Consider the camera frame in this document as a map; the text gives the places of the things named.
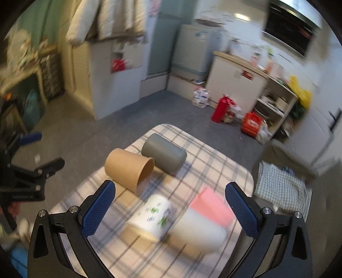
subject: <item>green checkered towel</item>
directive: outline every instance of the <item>green checkered towel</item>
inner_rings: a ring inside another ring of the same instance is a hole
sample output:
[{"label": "green checkered towel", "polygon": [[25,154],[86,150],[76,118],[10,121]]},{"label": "green checkered towel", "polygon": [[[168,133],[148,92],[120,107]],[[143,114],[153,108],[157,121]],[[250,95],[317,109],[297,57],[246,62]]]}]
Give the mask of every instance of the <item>green checkered towel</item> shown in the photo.
[{"label": "green checkered towel", "polygon": [[256,183],[255,196],[269,201],[285,212],[299,211],[306,220],[312,188],[307,188],[304,181],[263,161],[260,163]]}]

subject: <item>kraft paper cup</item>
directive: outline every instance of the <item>kraft paper cup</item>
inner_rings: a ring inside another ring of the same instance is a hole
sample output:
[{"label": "kraft paper cup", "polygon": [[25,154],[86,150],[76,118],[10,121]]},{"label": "kraft paper cup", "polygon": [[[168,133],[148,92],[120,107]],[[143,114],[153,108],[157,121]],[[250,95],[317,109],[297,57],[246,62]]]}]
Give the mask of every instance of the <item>kraft paper cup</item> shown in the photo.
[{"label": "kraft paper cup", "polygon": [[128,226],[142,238],[156,243],[164,236],[172,203],[161,195],[152,195],[128,221]]},{"label": "kraft paper cup", "polygon": [[140,196],[151,180],[154,159],[122,149],[113,150],[105,163],[106,174]]},{"label": "kraft paper cup", "polygon": [[224,228],[191,208],[178,218],[169,234],[204,254],[219,250],[227,239]]}]

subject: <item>white paper cup with green print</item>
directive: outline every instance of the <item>white paper cup with green print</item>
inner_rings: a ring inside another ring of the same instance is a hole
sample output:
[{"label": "white paper cup with green print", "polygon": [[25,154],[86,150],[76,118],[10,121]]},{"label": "white paper cup with green print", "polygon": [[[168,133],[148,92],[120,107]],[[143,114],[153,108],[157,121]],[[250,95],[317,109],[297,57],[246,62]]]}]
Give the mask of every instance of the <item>white paper cup with green print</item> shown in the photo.
[{"label": "white paper cup with green print", "polygon": [[167,198],[154,194],[127,221],[127,224],[139,236],[155,243],[160,241],[165,233],[171,210],[172,203]]}]

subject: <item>brown paper cup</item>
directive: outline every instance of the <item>brown paper cup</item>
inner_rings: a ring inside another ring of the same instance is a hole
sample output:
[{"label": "brown paper cup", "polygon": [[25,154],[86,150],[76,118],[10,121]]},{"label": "brown paper cup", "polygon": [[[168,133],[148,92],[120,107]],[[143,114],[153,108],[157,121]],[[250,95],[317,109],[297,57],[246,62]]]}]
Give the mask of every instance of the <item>brown paper cup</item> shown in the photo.
[{"label": "brown paper cup", "polygon": [[154,159],[122,149],[113,150],[105,163],[106,174],[140,196],[151,180]]}]

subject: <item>plastic bag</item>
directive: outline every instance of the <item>plastic bag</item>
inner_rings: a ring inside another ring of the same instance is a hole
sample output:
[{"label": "plastic bag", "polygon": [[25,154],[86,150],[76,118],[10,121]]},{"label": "plastic bag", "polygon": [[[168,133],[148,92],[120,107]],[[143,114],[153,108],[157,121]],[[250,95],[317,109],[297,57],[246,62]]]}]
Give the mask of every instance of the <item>plastic bag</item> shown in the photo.
[{"label": "plastic bag", "polygon": [[294,75],[290,76],[289,86],[291,90],[299,97],[300,104],[305,109],[309,109],[312,98],[311,92],[308,90],[303,90],[298,84],[297,77]]},{"label": "plastic bag", "polygon": [[224,117],[223,121],[226,124],[230,124],[234,118],[238,118],[238,119],[242,119],[242,115],[241,115],[241,108],[240,106],[238,106],[234,100],[231,99],[231,104],[230,107],[227,111],[226,116]]},{"label": "plastic bag", "polygon": [[254,112],[250,112],[245,115],[245,118],[242,122],[241,130],[242,132],[255,138],[259,132],[262,123],[263,119],[261,117],[256,115]]},{"label": "plastic bag", "polygon": [[196,87],[192,104],[201,108],[209,105],[209,91],[203,87]]},{"label": "plastic bag", "polygon": [[271,133],[268,131],[268,126],[266,121],[264,120],[260,126],[260,129],[258,131],[258,134],[256,136],[256,140],[261,143],[261,144],[265,144],[267,143],[270,138],[271,138]]},{"label": "plastic bag", "polygon": [[28,130],[32,130],[40,120],[38,93],[31,90],[25,103],[23,121]]}]

